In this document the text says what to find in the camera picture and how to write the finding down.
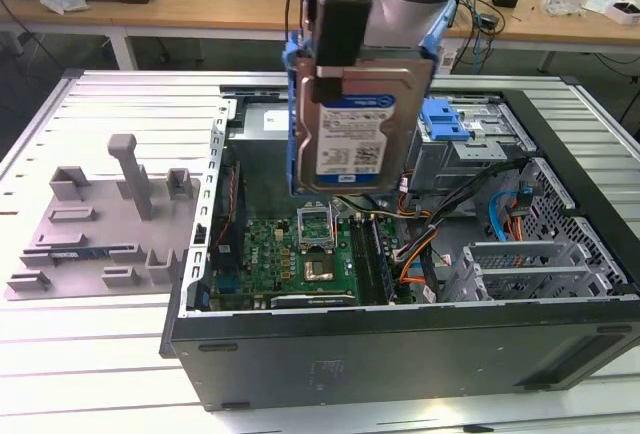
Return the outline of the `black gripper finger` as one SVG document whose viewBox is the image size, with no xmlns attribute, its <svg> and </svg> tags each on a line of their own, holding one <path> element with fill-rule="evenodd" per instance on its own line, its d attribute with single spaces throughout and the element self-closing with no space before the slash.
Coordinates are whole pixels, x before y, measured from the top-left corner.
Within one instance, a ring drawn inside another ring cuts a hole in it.
<svg viewBox="0 0 640 434">
<path fill-rule="evenodd" d="M 342 66 L 315 67 L 311 100 L 313 103 L 327 103 L 339 101 L 342 96 Z"/>
</svg>

